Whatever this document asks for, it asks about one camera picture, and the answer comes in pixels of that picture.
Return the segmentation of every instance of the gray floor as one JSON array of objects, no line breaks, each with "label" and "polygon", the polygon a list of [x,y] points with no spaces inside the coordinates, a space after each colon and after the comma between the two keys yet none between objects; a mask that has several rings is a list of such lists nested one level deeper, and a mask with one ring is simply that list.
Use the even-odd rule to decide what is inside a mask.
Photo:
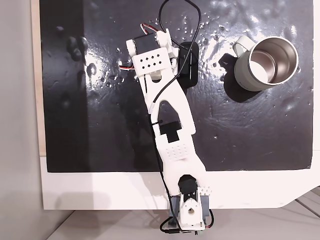
[{"label": "gray floor", "polygon": [[[320,213],[320,196],[299,198]],[[214,210],[215,224],[200,236],[215,240],[319,240],[320,218],[296,201],[274,209]],[[162,210],[75,211],[49,240],[194,239],[191,233],[165,234]]]}]

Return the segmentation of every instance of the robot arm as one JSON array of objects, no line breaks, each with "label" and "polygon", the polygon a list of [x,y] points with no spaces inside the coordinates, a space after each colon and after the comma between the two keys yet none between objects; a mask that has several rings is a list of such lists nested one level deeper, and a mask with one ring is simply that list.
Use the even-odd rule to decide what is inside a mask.
[{"label": "robot arm", "polygon": [[[156,147],[163,162],[164,181],[170,196],[176,196],[175,199],[179,200],[175,201],[179,211],[174,214],[182,230],[204,230],[205,217],[209,215],[209,196],[201,195],[208,195],[209,187],[206,168],[196,154],[192,139],[196,127],[188,100],[175,80],[153,102],[156,95],[178,72],[179,49],[172,47],[168,29],[166,33],[157,31],[128,40],[126,45],[150,114]],[[166,129],[170,129],[170,124],[175,123],[158,123],[162,101],[167,101],[179,116],[180,129],[173,130],[175,139],[166,132]]]}]

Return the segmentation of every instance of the white 3d-printed robot arm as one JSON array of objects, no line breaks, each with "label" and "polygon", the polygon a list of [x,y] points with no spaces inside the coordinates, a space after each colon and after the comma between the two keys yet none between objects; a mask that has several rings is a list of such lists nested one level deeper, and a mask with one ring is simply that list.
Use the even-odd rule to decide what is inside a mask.
[{"label": "white 3d-printed robot arm", "polygon": [[[145,104],[151,115],[156,147],[163,162],[163,175],[171,196],[180,195],[178,221],[182,230],[204,230],[200,189],[207,187],[206,168],[196,154],[192,135],[196,132],[188,100],[178,81],[170,84],[153,103],[161,89],[175,77],[179,49],[172,47],[169,30],[156,32],[160,48],[137,54],[135,42],[126,42],[134,69],[139,78]],[[178,140],[169,142],[166,134],[160,133],[158,122],[159,108],[162,101],[167,101],[177,112],[181,129],[177,130]],[[192,176],[198,191],[194,198],[184,195],[179,188],[179,180],[184,175]]]}]

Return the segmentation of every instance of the white wall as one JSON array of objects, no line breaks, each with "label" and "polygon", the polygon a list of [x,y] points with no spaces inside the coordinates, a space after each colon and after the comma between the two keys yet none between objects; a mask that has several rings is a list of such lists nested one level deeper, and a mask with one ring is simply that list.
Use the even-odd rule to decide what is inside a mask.
[{"label": "white wall", "polygon": [[1,240],[47,239],[71,214],[42,206],[32,54],[30,1],[1,1]]}]

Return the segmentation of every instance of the white table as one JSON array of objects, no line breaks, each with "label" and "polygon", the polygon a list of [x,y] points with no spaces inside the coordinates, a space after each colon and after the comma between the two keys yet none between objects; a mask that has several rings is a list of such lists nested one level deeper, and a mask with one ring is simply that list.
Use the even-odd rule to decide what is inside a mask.
[{"label": "white table", "polygon": [[[44,120],[39,32],[39,3],[32,3],[35,87],[40,146],[43,206],[46,210],[168,209],[158,172],[48,173],[44,149]],[[320,21],[314,1],[314,23]],[[320,31],[314,30],[314,43]],[[314,45],[314,65],[320,64]],[[310,169],[281,171],[208,172],[211,209],[279,208],[320,185],[320,71],[314,68],[313,157]]]}]

